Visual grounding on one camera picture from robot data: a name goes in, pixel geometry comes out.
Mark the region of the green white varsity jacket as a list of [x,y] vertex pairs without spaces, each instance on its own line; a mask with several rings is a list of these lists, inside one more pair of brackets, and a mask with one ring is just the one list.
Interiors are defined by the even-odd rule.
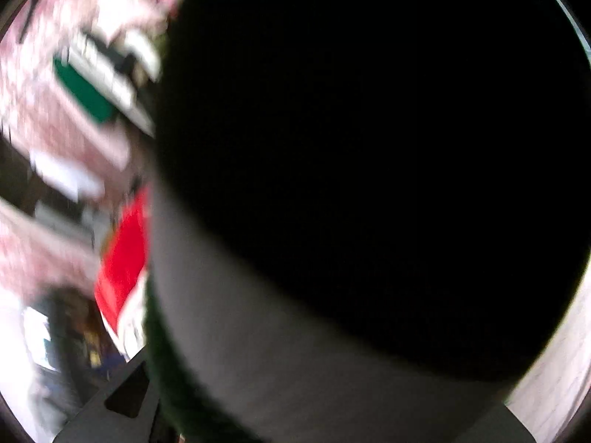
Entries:
[[590,253],[590,66],[556,0],[185,0],[146,336],[190,442],[451,442]]

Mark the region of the red floral blanket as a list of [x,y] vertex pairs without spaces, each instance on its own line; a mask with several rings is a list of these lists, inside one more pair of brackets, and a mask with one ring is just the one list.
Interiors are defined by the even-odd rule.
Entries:
[[94,297],[103,324],[120,354],[130,360],[145,346],[143,320],[148,277],[149,188],[124,207],[101,258]]

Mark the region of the cluttered low table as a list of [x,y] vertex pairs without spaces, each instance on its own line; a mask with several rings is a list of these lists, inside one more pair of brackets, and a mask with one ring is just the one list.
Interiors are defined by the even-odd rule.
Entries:
[[21,312],[29,356],[37,366],[63,373],[66,353],[76,369],[103,378],[125,363],[107,332],[95,301],[70,286],[49,287]]

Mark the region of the clothes pile on rack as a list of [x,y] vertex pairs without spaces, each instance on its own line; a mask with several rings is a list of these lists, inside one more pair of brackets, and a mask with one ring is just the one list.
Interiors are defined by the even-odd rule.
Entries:
[[92,124],[121,117],[154,135],[163,57],[145,32],[130,28],[107,43],[78,28],[54,53],[52,65],[57,82]]

